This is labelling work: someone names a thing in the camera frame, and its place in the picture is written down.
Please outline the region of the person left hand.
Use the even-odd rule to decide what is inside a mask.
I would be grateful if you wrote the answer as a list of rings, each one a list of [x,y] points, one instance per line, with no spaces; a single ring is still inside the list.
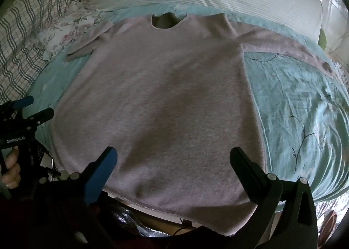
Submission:
[[[18,187],[21,177],[20,177],[20,166],[17,162],[19,155],[19,148],[14,147],[5,159],[5,165],[7,172],[2,177],[2,182],[8,189],[14,189]]]

